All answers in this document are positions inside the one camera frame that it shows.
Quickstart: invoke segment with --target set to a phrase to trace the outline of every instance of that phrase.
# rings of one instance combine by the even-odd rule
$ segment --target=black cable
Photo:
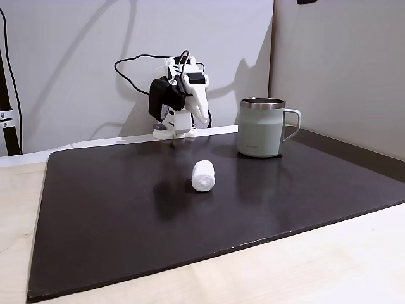
[[[180,80],[183,82],[183,73],[184,73],[184,67],[187,64],[189,58],[190,58],[190,52],[188,49],[184,50],[183,53],[180,55],[180,61],[178,62],[178,64],[180,65],[182,63],[182,58],[184,53],[187,52],[187,57],[185,58],[185,61],[183,63],[183,67],[182,67],[182,72],[180,73]]]
[[[205,72],[205,65],[202,62],[197,62],[197,65],[202,65],[202,71]]]
[[[207,129],[211,128],[211,126],[213,125],[213,118],[212,118],[211,112],[209,110],[208,110],[208,117],[209,117],[209,123],[208,123]]]
[[[13,70],[11,69],[11,63],[10,63],[10,58],[8,56],[8,43],[7,43],[7,23],[6,23],[6,16],[3,13],[3,10],[0,8],[0,13],[3,16],[3,25],[4,25],[4,48],[6,50],[6,58],[7,58],[7,65],[8,65],[8,70],[10,71],[10,76],[13,81],[13,87],[14,87],[14,92],[15,92],[15,97],[17,99],[17,105],[18,105],[18,116],[20,119],[20,153],[23,154],[23,118],[21,114],[21,104],[20,104],[20,97],[18,96],[17,92],[17,85],[15,84],[15,79],[14,79],[14,74]]]
[[[135,59],[138,59],[138,58],[140,58],[140,57],[169,58],[170,56],[156,56],[156,55],[142,54],[142,55],[138,55],[138,56],[135,56],[135,57],[132,57],[132,58],[125,58],[125,59],[118,60],[118,61],[114,64],[114,69],[116,70],[116,72],[117,72],[118,74],[120,74],[121,77],[127,79],[127,80],[129,81],[129,83],[134,87],[135,90],[137,90],[138,92],[144,93],[145,95],[149,95],[148,92],[145,92],[145,91],[143,91],[143,90],[141,90],[141,89],[138,89],[137,86],[136,86],[127,76],[125,76],[124,74],[122,74],[122,73],[117,69],[117,67],[116,67],[117,64],[119,64],[119,63],[121,63],[121,62],[130,61],[130,60],[135,60]]]

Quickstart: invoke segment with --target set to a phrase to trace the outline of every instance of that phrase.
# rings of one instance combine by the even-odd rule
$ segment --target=insulated mug
[[[297,130],[284,139],[285,112],[298,116]],[[240,102],[238,150],[253,157],[272,157],[282,153],[283,142],[296,135],[301,113],[285,108],[285,101],[275,98],[246,98]]]

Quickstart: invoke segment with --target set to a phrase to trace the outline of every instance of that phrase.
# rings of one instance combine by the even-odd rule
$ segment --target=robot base
[[[156,139],[176,139],[176,138],[188,138],[196,136],[197,136],[196,128],[191,129],[187,133],[178,133],[178,134],[176,134],[174,130],[153,131],[153,137]]]

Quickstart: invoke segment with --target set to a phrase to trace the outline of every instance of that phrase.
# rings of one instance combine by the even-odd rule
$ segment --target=light wood surface
[[[0,168],[2,304],[25,303],[45,166]],[[405,303],[404,217],[399,205],[46,303]]]

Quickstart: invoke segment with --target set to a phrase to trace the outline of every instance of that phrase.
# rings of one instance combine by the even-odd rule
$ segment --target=rolled paper towel
[[[200,192],[211,190],[215,185],[214,166],[209,160],[200,160],[192,169],[192,187]]]

